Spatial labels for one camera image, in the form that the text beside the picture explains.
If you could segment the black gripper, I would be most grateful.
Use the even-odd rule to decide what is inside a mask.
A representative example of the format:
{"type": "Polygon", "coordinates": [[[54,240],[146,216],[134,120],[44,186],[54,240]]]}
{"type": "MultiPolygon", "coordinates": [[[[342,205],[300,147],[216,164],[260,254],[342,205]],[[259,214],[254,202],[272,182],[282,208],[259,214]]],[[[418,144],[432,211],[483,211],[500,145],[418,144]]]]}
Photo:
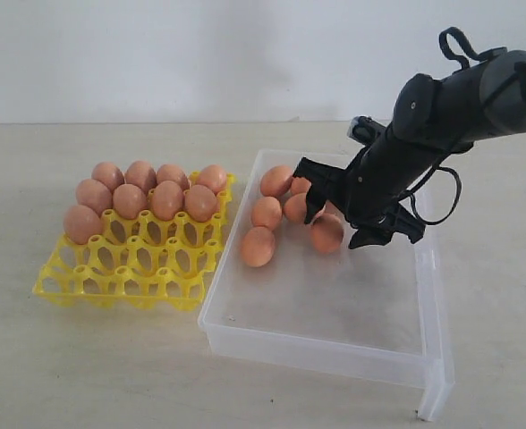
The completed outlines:
{"type": "Polygon", "coordinates": [[[331,201],[354,229],[348,249],[385,246],[396,233],[412,244],[422,239],[423,222],[398,202],[420,174],[416,163],[368,156],[356,156],[344,169],[304,157],[294,172],[311,182],[304,223],[311,224],[325,214],[324,206],[331,201]]]}

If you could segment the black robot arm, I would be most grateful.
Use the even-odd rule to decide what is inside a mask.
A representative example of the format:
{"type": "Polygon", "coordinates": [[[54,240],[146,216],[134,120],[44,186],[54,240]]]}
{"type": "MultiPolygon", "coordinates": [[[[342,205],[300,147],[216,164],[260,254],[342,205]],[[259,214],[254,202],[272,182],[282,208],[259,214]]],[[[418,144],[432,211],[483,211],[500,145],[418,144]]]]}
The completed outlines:
{"type": "Polygon", "coordinates": [[[355,229],[350,248],[385,246],[401,233],[415,243],[429,223],[401,200],[411,184],[477,141],[526,133],[526,51],[513,50],[435,80],[419,73],[403,87],[392,121],[352,120],[349,138],[362,150],[346,168],[302,158],[294,170],[307,179],[304,222],[331,202],[355,229]]]}

